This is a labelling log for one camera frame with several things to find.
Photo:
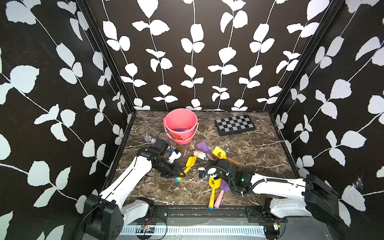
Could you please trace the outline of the purple pointed trowel pink handle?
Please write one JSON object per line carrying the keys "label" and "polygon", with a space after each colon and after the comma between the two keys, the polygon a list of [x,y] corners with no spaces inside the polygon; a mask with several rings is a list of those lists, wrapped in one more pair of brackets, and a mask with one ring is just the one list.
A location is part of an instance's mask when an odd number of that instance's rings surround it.
{"label": "purple pointed trowel pink handle", "polygon": [[175,131],[176,132],[184,132],[184,131],[187,131],[189,129],[186,129],[186,128],[179,128],[179,129],[176,129]]}

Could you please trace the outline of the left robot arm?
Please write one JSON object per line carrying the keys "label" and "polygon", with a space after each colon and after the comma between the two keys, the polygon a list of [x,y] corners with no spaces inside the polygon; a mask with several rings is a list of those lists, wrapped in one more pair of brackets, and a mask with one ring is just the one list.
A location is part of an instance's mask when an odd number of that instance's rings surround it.
{"label": "left robot arm", "polygon": [[181,155],[178,149],[162,139],[137,150],[129,167],[109,187],[99,195],[87,197],[77,233],[88,234],[97,240],[117,239],[126,225],[145,217],[150,211],[148,200],[125,204],[136,185],[152,169],[158,170],[163,178],[183,178],[185,173],[177,162]]}

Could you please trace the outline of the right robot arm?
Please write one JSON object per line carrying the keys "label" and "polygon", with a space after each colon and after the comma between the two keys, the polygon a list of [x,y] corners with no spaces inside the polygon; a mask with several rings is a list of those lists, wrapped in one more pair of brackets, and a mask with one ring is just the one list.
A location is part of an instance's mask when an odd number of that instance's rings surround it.
{"label": "right robot arm", "polygon": [[298,179],[267,177],[239,171],[226,160],[209,165],[205,174],[223,180],[230,192],[238,196],[268,195],[261,209],[264,216],[275,219],[312,217],[329,225],[342,222],[339,194],[314,175]]}

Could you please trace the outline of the purple square shovel pink handle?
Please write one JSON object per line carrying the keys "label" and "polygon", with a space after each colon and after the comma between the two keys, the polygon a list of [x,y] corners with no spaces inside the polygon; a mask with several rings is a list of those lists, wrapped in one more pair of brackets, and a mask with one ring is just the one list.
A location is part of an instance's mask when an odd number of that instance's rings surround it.
{"label": "purple square shovel pink handle", "polygon": [[196,148],[197,148],[197,150],[205,153],[205,155],[208,159],[214,160],[214,158],[210,155],[210,148],[205,141],[202,141],[202,142],[196,144]]}

